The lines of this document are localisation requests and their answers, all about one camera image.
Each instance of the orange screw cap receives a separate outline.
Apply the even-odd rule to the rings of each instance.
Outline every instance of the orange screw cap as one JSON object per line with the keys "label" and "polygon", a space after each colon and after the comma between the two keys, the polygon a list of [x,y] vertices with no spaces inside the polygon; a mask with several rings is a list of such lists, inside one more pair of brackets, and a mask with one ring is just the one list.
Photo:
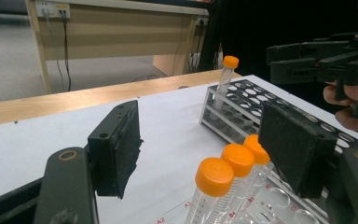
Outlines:
{"label": "orange screw cap", "polygon": [[227,145],[220,158],[230,164],[235,177],[247,176],[255,163],[252,151],[248,147],[235,143]]}
{"label": "orange screw cap", "polygon": [[223,60],[223,65],[229,68],[237,68],[240,60],[234,56],[226,56]]}
{"label": "orange screw cap", "polygon": [[265,165],[269,162],[269,154],[258,143],[258,134],[248,135],[243,144],[253,152],[255,156],[255,164]]}
{"label": "orange screw cap", "polygon": [[200,163],[196,174],[197,187],[212,197],[221,197],[228,193],[234,180],[231,166],[219,158],[207,158]]}

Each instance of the centrifuge tube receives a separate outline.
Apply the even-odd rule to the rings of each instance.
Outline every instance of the centrifuge tube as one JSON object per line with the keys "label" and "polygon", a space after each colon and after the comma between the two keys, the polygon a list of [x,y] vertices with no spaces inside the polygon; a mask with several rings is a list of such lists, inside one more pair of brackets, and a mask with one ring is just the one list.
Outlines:
{"label": "centrifuge tube", "polygon": [[196,190],[187,213],[186,224],[205,223],[219,198],[225,196],[234,180],[231,166],[219,158],[207,158],[196,173]]}
{"label": "centrifuge tube", "polygon": [[236,214],[243,214],[246,211],[246,209],[255,199],[255,195],[263,187],[267,177],[273,169],[273,164],[269,159],[269,154],[264,148],[260,146],[260,144],[258,144],[257,134],[248,135],[245,138],[243,144],[248,147],[254,154],[255,165],[253,166],[251,173],[247,177],[248,189],[243,195],[244,200]]}
{"label": "centrifuge tube", "polygon": [[[232,74],[234,72],[234,69],[238,67],[238,63],[238,58],[233,56],[226,56],[223,60],[222,75],[217,86],[217,94],[221,95],[222,97],[226,97],[227,95]],[[212,108],[215,110],[221,110],[223,107],[223,103],[223,100],[217,95],[215,95]],[[211,112],[210,118],[217,119],[217,116]]]}
{"label": "centrifuge tube", "polygon": [[235,192],[241,186],[243,181],[246,181],[246,176],[250,173],[252,166],[255,163],[255,157],[251,150],[240,144],[229,144],[225,147],[220,157],[222,160],[228,162],[234,171],[234,181],[228,193],[220,198],[213,208],[213,211],[208,218],[208,224],[224,223],[223,218],[229,212],[232,204],[237,202],[234,198]]}

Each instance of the test tube rack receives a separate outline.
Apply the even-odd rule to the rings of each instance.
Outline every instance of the test tube rack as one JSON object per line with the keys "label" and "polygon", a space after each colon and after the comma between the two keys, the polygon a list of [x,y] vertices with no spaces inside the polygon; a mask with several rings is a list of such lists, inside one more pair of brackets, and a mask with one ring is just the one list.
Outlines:
{"label": "test tube rack", "polygon": [[[257,86],[250,80],[244,79],[231,82],[226,96],[218,94],[216,90],[217,85],[209,87],[206,92],[200,123],[209,127],[229,143],[243,144],[246,136],[252,133],[258,133],[262,115],[262,102],[274,101],[274,104],[278,103],[280,105],[291,106],[307,119],[320,124],[321,127],[328,132],[336,134],[338,139],[336,153],[342,153],[345,148],[349,147],[358,148],[358,140],[354,137],[338,130],[323,120],[315,118],[312,114],[301,108],[291,105],[275,94]],[[219,97],[224,101],[222,109],[215,110],[213,108],[213,100],[215,97]],[[215,116],[212,117],[217,117],[217,119],[211,119],[211,113],[215,114]],[[282,182],[275,172],[271,172],[266,186],[274,186],[274,188],[276,187],[284,190],[290,195],[296,209],[305,209],[317,217],[320,223],[328,223],[327,214],[324,211],[324,199],[322,199],[322,201],[315,201],[297,197],[291,191],[290,186]]]}

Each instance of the clear plastic tube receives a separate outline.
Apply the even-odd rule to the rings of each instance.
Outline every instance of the clear plastic tube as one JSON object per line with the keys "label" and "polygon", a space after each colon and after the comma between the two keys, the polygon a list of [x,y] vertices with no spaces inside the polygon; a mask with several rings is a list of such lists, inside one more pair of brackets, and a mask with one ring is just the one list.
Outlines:
{"label": "clear plastic tube", "polygon": [[228,194],[220,198],[216,203],[216,206],[213,208],[210,218],[207,221],[208,224],[224,223],[222,220],[226,215],[228,211],[228,206],[231,204],[231,200],[234,196],[234,193],[242,180],[243,178],[234,178],[234,181],[232,182],[231,186],[232,188],[230,189]]}
{"label": "clear plastic tube", "polygon": [[246,200],[242,207],[247,208],[249,204],[255,199],[255,195],[260,191],[263,185],[266,183],[266,179],[269,177],[272,169],[274,168],[274,164],[269,162],[263,166],[261,166],[260,172],[258,172],[255,181],[250,184],[249,189],[246,192]]}
{"label": "clear plastic tube", "polygon": [[196,190],[187,213],[186,224],[204,223],[219,198],[225,196],[234,180],[231,166],[219,158],[207,158],[196,173]]}
{"label": "clear plastic tube", "polygon": [[[219,84],[217,86],[217,94],[226,97],[228,92],[229,83],[232,78],[232,74],[234,73],[234,69],[237,68],[239,60],[233,56],[226,56],[223,60],[223,69],[222,75],[219,80]],[[217,95],[214,97],[212,108],[219,111],[223,107],[222,98]],[[210,114],[211,119],[217,119],[217,116],[214,113]]]}
{"label": "clear plastic tube", "polygon": [[212,197],[196,188],[191,201],[190,210],[187,213],[186,224],[205,223],[212,209],[215,207],[218,197]]}
{"label": "clear plastic tube", "polygon": [[239,220],[238,214],[244,214],[246,212],[249,205],[255,199],[255,195],[266,182],[272,168],[272,162],[269,162],[266,165],[254,165],[251,174],[237,190],[236,195],[234,196],[237,200],[231,204],[231,210],[227,216],[225,216],[224,223],[236,223]]}
{"label": "clear plastic tube", "polygon": [[208,224],[224,223],[223,219],[230,210],[230,206],[236,201],[234,195],[241,187],[241,183],[246,180],[251,171],[255,157],[249,148],[239,144],[229,144],[222,152],[221,159],[226,161],[234,171],[234,181],[228,193],[219,199],[216,207],[213,209]]}

